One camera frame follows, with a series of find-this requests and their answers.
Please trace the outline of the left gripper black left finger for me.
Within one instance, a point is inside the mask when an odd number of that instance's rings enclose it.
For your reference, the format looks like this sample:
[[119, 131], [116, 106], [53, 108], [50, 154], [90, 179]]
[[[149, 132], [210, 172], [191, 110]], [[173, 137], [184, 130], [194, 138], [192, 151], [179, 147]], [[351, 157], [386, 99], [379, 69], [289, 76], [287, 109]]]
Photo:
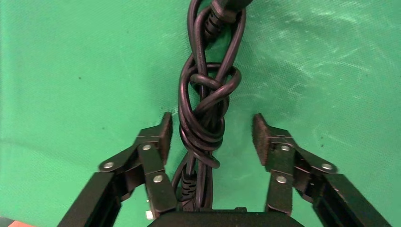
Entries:
[[112, 227], [122, 202], [145, 185], [154, 218], [174, 211], [177, 198], [165, 165], [173, 133], [172, 115], [140, 130], [134, 143], [103, 161], [60, 223], [60, 227]]

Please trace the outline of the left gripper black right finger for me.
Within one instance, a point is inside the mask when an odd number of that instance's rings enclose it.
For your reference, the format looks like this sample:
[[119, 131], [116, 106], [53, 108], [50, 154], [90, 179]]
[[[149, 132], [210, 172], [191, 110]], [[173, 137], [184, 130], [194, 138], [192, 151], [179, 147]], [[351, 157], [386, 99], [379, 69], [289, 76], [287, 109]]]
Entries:
[[389, 222], [337, 167], [301, 148], [284, 129], [253, 116], [252, 139], [270, 173], [265, 210], [290, 216], [293, 191], [312, 204], [325, 227], [387, 227]]

